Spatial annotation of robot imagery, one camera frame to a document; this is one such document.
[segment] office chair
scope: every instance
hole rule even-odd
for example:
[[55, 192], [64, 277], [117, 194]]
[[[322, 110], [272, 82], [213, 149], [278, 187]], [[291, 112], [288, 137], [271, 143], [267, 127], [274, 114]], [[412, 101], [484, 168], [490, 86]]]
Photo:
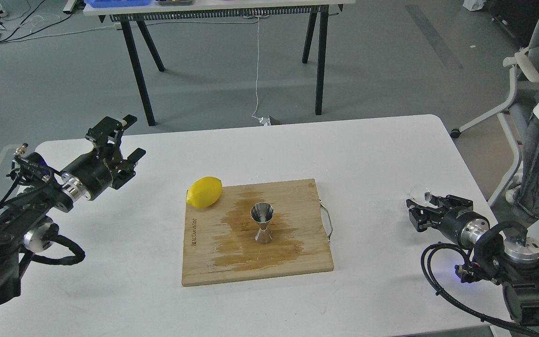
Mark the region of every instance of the office chair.
[[513, 151], [513, 162], [507, 173], [503, 175], [503, 178], [492, 193], [492, 196], [488, 198], [488, 205], [490, 206], [496, 202], [496, 199], [500, 196], [503, 190], [508, 187], [521, 164], [522, 154], [518, 147], [521, 145], [521, 143], [515, 138], [513, 130], [507, 121], [506, 115], [510, 111], [510, 115], [515, 122], [518, 134], [523, 136], [533, 107], [535, 107], [533, 95], [539, 88], [539, 19], [530, 39], [530, 45], [527, 48], [515, 53], [513, 57], [505, 58], [503, 60], [503, 66], [510, 67], [510, 89], [507, 99], [503, 103], [464, 124], [460, 128], [451, 130], [451, 137], [458, 138], [462, 132], [485, 121], [487, 118], [494, 115], [498, 117], [498, 121], [500, 121], [503, 132], [507, 138], [507, 141], [509, 142], [511, 150]]

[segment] gray floor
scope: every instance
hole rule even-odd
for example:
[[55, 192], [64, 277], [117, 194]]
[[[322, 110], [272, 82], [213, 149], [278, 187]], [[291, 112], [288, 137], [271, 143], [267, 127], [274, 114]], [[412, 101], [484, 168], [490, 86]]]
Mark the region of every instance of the gray floor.
[[[29, 1], [33, 7], [39, 2]], [[10, 17], [28, 9], [20, 0], [0, 2]], [[66, 17], [65, 3], [46, 1], [36, 14], [53, 23], [55, 15]], [[257, 115], [293, 124], [431, 113], [448, 129], [477, 117], [505, 98], [509, 80], [502, 60], [516, 46], [486, 11], [461, 5], [461, 0], [360, 0], [332, 16], [320, 117], [313, 113], [317, 41], [309, 64], [301, 64], [307, 16], [263, 19]], [[19, 21], [6, 26], [12, 30]], [[34, 37], [110, 25], [78, 12]], [[24, 26], [15, 36], [30, 30]], [[0, 197], [10, 184], [5, 175], [14, 145], [27, 142], [34, 149], [43, 141], [81, 138], [104, 116], [139, 117], [127, 134], [259, 125], [250, 117], [256, 104], [255, 21], [174, 22], [149, 30], [167, 68], [157, 71], [135, 31], [159, 123], [154, 127], [146, 124], [119, 30], [0, 44]], [[455, 143], [484, 196], [490, 196], [511, 161], [498, 121], [483, 122]], [[413, 166], [408, 170], [412, 175]], [[515, 216], [502, 203], [495, 212], [499, 220]]]

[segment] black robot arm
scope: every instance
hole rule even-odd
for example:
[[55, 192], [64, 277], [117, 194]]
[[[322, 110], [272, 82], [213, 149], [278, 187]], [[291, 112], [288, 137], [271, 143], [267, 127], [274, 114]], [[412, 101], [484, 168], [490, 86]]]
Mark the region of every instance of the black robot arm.
[[[432, 196], [427, 201], [431, 206], [420, 205], [411, 199], [406, 201], [415, 230], [424, 232], [431, 227], [454, 243], [436, 243], [423, 252], [422, 270], [436, 295], [482, 321], [539, 337], [539, 333], [525, 328], [539, 326], [539, 242], [528, 237], [528, 230], [518, 222], [501, 222], [490, 228], [484, 216], [473, 212], [471, 200]], [[430, 268], [433, 254], [441, 249], [452, 249], [462, 255], [464, 264], [455, 266], [461, 282], [485, 279], [502, 285], [507, 310], [518, 324], [481, 314], [449, 295]]]
[[[52, 208], [68, 212], [82, 196], [94, 200], [106, 188], [117, 190], [134, 177], [135, 166], [145, 151], [136, 149], [124, 159], [120, 143], [124, 130], [135, 121], [131, 115], [121, 121], [104, 118], [86, 134], [93, 150], [62, 171], [47, 166], [36, 152], [23, 156], [26, 144], [16, 151], [9, 175], [13, 183], [0, 201], [0, 305], [20, 296], [21, 279], [31, 261], [72, 265], [84, 260], [84, 251], [58, 233], [58, 225], [47, 213]], [[18, 185], [27, 187], [8, 199]], [[73, 255], [58, 259], [36, 255], [53, 242], [66, 246]]]

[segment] wooden cutting board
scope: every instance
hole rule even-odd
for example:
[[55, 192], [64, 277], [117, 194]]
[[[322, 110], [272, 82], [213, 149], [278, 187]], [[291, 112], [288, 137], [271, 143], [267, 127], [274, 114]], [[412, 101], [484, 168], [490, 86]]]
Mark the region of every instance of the wooden cutting board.
[[[255, 241], [251, 207], [274, 207], [272, 241]], [[284, 277], [334, 270], [314, 179], [227, 186], [206, 209], [186, 205], [182, 285]]]

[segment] yellow lemon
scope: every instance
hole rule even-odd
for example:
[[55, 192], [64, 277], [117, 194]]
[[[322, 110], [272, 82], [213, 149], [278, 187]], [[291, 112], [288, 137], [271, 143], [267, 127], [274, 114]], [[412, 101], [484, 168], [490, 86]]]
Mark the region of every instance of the yellow lemon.
[[197, 180], [186, 192], [186, 203], [195, 208], [213, 205], [222, 195], [222, 181], [216, 177]]

